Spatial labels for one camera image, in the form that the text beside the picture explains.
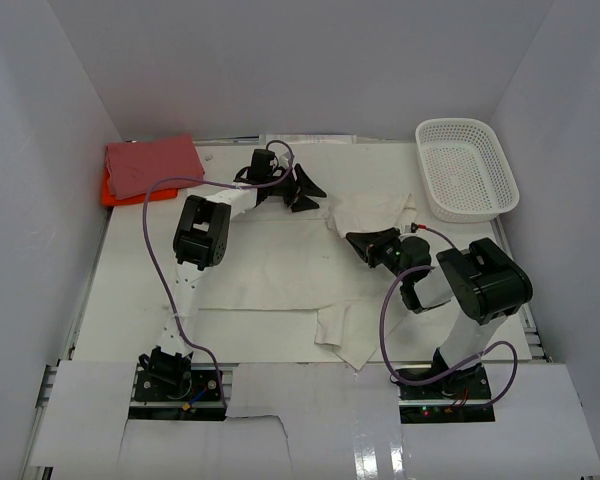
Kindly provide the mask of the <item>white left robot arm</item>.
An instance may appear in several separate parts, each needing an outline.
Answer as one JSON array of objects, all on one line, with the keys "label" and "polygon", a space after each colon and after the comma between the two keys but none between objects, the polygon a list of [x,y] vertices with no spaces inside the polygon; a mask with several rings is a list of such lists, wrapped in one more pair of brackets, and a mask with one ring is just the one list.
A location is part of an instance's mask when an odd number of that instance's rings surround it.
[{"label": "white left robot arm", "polygon": [[281,198],[287,209],[297,213],[317,209],[316,200],[327,196],[295,162],[292,149],[287,150],[285,157],[287,163],[282,165],[267,144],[253,151],[251,163],[237,172],[232,183],[206,180],[206,185],[220,190],[206,197],[187,196],[172,242],[176,260],[173,284],[166,280],[153,251],[147,225],[148,205],[143,205],[145,245],[165,289],[172,319],[165,325],[156,347],[150,354],[141,356],[139,363],[157,380],[157,387],[168,398],[179,399],[189,392],[193,351],[212,354],[187,337],[186,327],[197,320],[198,293],[203,280],[225,256],[231,220],[270,197]]}]

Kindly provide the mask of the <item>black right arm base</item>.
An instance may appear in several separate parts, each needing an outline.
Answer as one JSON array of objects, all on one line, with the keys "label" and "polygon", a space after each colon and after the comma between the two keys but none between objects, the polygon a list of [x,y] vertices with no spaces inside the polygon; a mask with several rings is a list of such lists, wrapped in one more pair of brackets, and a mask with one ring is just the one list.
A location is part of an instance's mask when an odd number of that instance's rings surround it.
[{"label": "black right arm base", "polygon": [[406,386],[392,379],[399,389],[402,425],[492,423],[494,408],[478,405],[491,400],[491,388],[482,365],[456,372],[435,384]]}]

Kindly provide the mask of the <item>white t shirt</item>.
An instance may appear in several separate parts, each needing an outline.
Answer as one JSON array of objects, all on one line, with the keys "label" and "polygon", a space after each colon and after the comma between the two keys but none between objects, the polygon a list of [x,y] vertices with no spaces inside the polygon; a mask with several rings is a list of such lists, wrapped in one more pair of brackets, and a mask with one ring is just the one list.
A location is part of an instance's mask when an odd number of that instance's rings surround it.
[{"label": "white t shirt", "polygon": [[369,268],[344,236],[404,232],[417,216],[413,195],[342,194],[299,214],[273,208],[265,204],[232,220],[227,253],[207,270],[197,306],[316,310],[316,343],[361,369],[378,348],[377,312],[393,276]]}]

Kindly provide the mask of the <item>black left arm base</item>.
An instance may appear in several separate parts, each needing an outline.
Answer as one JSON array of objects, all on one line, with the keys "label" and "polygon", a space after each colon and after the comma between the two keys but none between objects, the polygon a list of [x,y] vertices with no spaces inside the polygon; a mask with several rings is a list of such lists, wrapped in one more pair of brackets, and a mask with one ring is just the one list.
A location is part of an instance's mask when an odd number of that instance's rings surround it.
[{"label": "black left arm base", "polygon": [[139,369],[128,417],[131,420],[222,422],[226,419],[226,408],[211,369],[193,369],[179,387],[154,379]]}]

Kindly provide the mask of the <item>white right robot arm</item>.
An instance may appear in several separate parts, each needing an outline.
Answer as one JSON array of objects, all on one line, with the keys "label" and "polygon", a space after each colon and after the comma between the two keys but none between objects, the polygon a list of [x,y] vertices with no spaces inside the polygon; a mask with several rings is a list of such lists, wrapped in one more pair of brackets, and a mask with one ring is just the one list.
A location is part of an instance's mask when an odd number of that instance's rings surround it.
[{"label": "white right robot arm", "polygon": [[[500,326],[533,297],[528,275],[493,240],[475,240],[461,250],[455,245],[437,254],[414,233],[403,236],[395,227],[376,232],[349,232],[345,239],[370,268],[393,274],[380,307],[379,347],[393,383],[403,389],[423,388],[452,399],[469,390],[484,373],[482,358],[498,347],[493,336]],[[393,295],[406,309],[425,313],[450,302],[459,314],[445,341],[435,349],[428,369],[395,368],[386,346],[387,314]]]}]

